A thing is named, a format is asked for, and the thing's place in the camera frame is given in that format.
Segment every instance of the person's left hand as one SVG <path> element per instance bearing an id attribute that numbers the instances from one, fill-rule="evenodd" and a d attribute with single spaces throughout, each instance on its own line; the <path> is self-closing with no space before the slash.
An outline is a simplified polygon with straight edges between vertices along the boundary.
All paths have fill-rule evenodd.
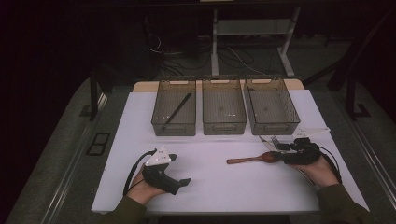
<path id="1" fill-rule="evenodd" d="M 150 184 L 148 184 L 144 180 L 144 177 L 142 175 L 144 166 L 145 165 L 143 164 L 142 167 L 140 168 L 139 173 L 136 175 L 136 177 L 132 181 L 131 186 L 133 186 L 133 187 L 126 194 L 127 197 L 129 197 L 143 205 L 148 203 L 155 196 L 166 193 L 162 189 L 157 189 L 157 188 L 152 187 Z"/>

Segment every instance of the wooden spoon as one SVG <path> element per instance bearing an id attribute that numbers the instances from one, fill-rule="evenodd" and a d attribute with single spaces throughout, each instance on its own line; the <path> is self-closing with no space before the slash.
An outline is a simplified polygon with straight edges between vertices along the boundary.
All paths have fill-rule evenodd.
<path id="1" fill-rule="evenodd" d="M 249 157 L 249 158 L 242 158 L 242 159 L 229 159 L 227 160 L 227 164 L 235 164 L 245 161 L 265 161 L 267 163 L 273 163 L 279 161 L 280 158 L 276 155 L 273 151 L 268 151 L 263 153 L 258 157 Z"/>

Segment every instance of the table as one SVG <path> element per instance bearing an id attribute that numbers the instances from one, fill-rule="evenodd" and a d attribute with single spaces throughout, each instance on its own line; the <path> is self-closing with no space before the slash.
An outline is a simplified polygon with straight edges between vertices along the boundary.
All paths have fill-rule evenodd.
<path id="1" fill-rule="evenodd" d="M 324 128 L 326 124 L 309 91 L 297 79 L 285 80 L 299 113 L 299 127 Z M 126 177 L 135 161 L 155 147 L 166 146 L 177 154 L 165 171 L 172 178 L 192 178 L 176 196 L 164 194 L 148 204 L 153 215 L 299 214 L 318 211 L 315 188 L 300 173 L 282 162 L 252 161 L 228 165 L 230 158 L 261 155 L 267 149 L 251 134 L 249 123 L 242 135 L 203 135 L 202 94 L 197 83 L 197 127 L 195 136 L 157 137 L 150 120 L 158 82 L 137 83 L 124 108 L 115 140 L 107 159 L 92 211 L 113 210 L 122 197 Z M 278 136 L 280 142 L 291 137 Z M 330 133 L 310 137 L 337 159 L 344 185 L 352 199 L 365 208 L 352 175 Z"/>

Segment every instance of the floor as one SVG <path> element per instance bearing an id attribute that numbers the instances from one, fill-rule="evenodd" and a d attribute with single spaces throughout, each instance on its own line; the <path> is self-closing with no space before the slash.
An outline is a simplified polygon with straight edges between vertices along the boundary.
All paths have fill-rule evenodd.
<path id="1" fill-rule="evenodd" d="M 336 62 L 349 46 L 348 42 L 332 42 L 329 46 L 325 46 L 324 43 L 325 38 L 322 36 L 292 39 L 288 57 L 295 72 L 295 78 L 304 80 Z M 224 37 L 219 41 L 219 72 L 239 75 L 259 72 L 287 78 L 276 52 L 276 47 L 280 44 L 279 38 L 269 36 Z M 208 60 L 210 42 L 207 37 L 201 38 L 200 46 L 201 52 L 196 58 L 186 58 L 176 50 L 166 52 L 166 60 L 162 62 L 161 68 L 158 68 L 156 78 L 164 75 L 210 74 L 210 61 Z M 396 145 L 396 126 L 371 98 L 368 91 L 359 85 L 357 103 L 363 104 L 371 117 L 359 118 L 357 121 L 351 120 L 344 107 L 345 88 L 337 92 L 328 91 L 326 88 L 331 75 L 305 87 L 311 90 L 325 122 L 332 130 L 332 138 L 350 173 L 354 176 L 373 214 L 375 223 L 394 223 L 396 206 L 389 199 L 392 196 L 387 193 L 386 189 L 393 190 L 393 192 L 395 189 L 394 184 L 392 186 L 392 180 L 396 180 L 396 169 L 394 169 L 396 151 L 393 150 Z M 64 116 L 49 140 L 8 223 L 21 223 L 24 220 L 32 222 L 52 220 L 53 223 L 97 222 L 101 215 L 91 212 L 91 206 L 113 139 L 110 139 L 102 157 L 90 157 L 84 153 L 91 143 L 93 133 L 114 133 L 117 130 L 123 103 L 130 90 L 130 87 L 115 87 L 101 104 L 103 107 L 96 121 L 92 122 L 83 113 L 86 105 L 90 103 L 89 82 L 87 80 L 81 84 L 64 111 Z M 372 148 L 375 154 L 367 153 L 365 150 L 367 148 Z M 372 157 L 378 157 L 384 169 L 378 168 L 378 162 L 373 164 L 368 162 Z M 380 175 L 388 176 L 390 182 L 378 178 Z M 42 192 L 54 192 L 56 197 L 53 197 L 54 194 Z M 55 199 L 54 202 L 58 202 L 59 206 L 51 205 L 52 199 Z M 185 218 L 180 220 L 180 217 L 163 217 L 159 222 L 190 223 L 186 221 L 191 217 Z M 268 218 L 264 216 L 207 218 L 200 217 L 195 221 L 196 223 L 211 223 L 209 220 L 214 223 L 275 223 L 264 222 L 264 219 Z M 316 224 L 319 223 L 319 216 L 315 214 L 292 215 L 290 223 Z"/>

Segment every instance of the dark stick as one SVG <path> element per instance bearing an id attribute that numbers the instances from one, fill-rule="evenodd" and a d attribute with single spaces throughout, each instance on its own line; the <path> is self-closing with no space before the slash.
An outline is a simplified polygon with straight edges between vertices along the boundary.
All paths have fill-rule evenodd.
<path id="1" fill-rule="evenodd" d="M 178 111 L 181 109 L 181 107 L 186 104 L 187 100 L 189 100 L 191 96 L 191 93 L 187 93 L 187 95 L 184 97 L 184 99 L 180 102 L 180 104 L 177 106 L 176 110 L 172 113 L 171 117 L 165 122 L 165 124 L 168 124 L 172 121 L 172 119 L 175 117 L 175 115 L 178 113 Z"/>

